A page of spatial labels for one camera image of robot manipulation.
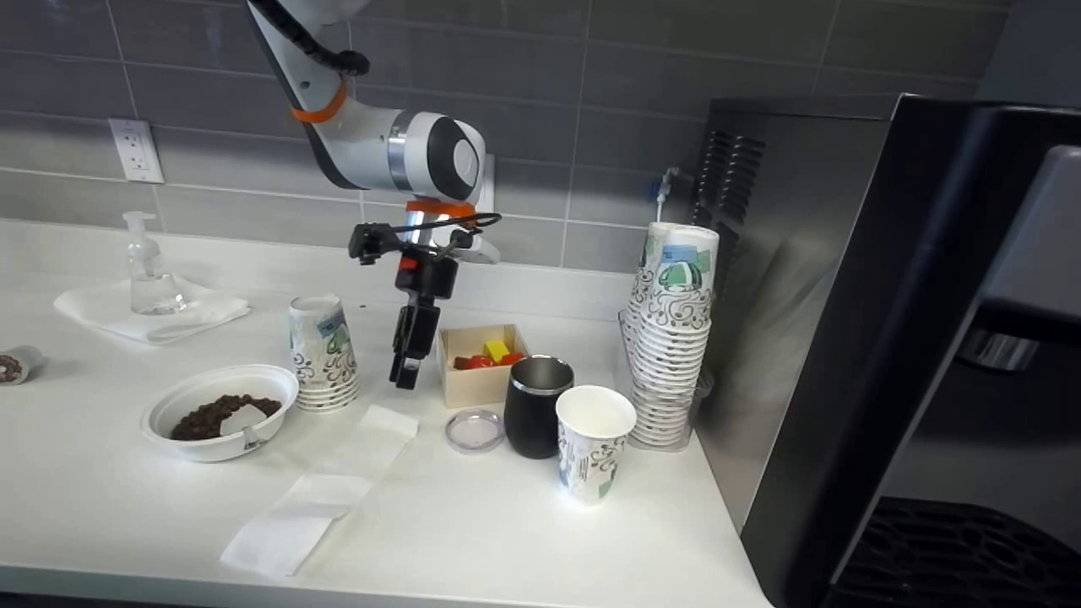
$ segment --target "black refrigerator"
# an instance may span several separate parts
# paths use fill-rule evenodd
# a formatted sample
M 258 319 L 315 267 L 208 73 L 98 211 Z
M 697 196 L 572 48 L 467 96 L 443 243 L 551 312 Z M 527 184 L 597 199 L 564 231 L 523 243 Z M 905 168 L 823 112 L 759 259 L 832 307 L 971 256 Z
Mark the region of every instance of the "black refrigerator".
M 769 600 L 1081 606 L 1081 112 L 713 101 L 697 211 L 699 440 Z

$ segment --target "white bowl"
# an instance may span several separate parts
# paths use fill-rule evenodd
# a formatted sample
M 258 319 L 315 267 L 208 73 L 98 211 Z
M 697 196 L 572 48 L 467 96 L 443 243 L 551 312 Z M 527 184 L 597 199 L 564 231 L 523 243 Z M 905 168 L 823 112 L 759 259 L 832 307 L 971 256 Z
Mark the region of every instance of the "white bowl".
M 219 396 L 253 396 L 253 398 L 274 398 L 279 408 L 251 426 L 251 437 L 229 432 L 216 440 L 172 440 L 172 430 L 181 416 L 197 411 L 206 402 L 216 402 Z M 181 456 L 181 458 L 237 458 L 243 453 L 260 450 L 269 444 L 286 411 L 297 402 L 297 375 L 278 366 L 237 366 L 237 367 L 216 367 L 197 377 L 186 377 L 172 384 L 144 416 L 141 430 L 153 437 L 157 445 Z

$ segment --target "countertop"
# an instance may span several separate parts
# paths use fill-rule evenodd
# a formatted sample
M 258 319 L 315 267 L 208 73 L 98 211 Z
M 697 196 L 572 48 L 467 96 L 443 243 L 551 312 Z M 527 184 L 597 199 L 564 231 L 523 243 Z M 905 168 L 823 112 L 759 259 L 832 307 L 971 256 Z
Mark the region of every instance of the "countertop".
M 572 504 L 553 458 L 506 445 L 457 453 L 440 350 L 416 393 L 385 381 L 393 262 L 346 249 L 161 237 L 165 262 L 253 300 L 253 313 L 168 349 L 131 349 L 54 312 L 54 296 L 121 277 L 119 231 L 0 221 L 0 349 L 36 345 L 52 366 L 0 389 L 0 591 L 158 606 L 768 606 L 699 440 L 628 450 L 600 507 Z M 623 275 L 463 267 L 443 328 L 518 324 L 530 350 L 614 384 Z M 139 416 L 168 384 L 219 366 L 284 366 L 284 307 L 347 300 L 366 396 L 301 411 L 260 453 L 181 463 L 153 450 Z M 385 404 L 418 437 L 357 510 L 332 527 L 294 582 L 219 564 L 243 519 L 304 473 L 366 463 L 356 423 Z

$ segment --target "dark cup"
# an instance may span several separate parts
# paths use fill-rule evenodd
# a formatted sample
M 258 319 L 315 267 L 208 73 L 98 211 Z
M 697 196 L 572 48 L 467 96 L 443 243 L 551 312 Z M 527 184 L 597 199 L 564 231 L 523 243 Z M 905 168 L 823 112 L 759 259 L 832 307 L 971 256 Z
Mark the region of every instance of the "dark cup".
M 576 384 L 556 359 L 523 359 L 511 367 L 505 430 L 514 453 L 551 458 L 556 453 L 553 398 Z

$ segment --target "white napkin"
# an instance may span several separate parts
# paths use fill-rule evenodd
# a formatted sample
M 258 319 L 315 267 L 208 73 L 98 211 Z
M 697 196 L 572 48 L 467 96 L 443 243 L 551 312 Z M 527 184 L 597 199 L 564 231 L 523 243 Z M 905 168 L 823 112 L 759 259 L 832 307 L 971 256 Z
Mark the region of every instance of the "white napkin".
M 333 519 L 347 518 L 393 470 L 416 437 L 416 420 L 373 404 L 347 437 L 366 450 L 369 476 L 301 476 L 269 510 L 248 519 L 222 551 L 222 564 L 264 577 L 294 577 Z
M 131 313 L 130 282 L 69 291 L 54 307 L 91 331 L 141 345 L 181 340 L 251 312 L 243 296 L 226 296 L 204 284 L 186 282 L 181 291 L 193 303 L 177 313 Z

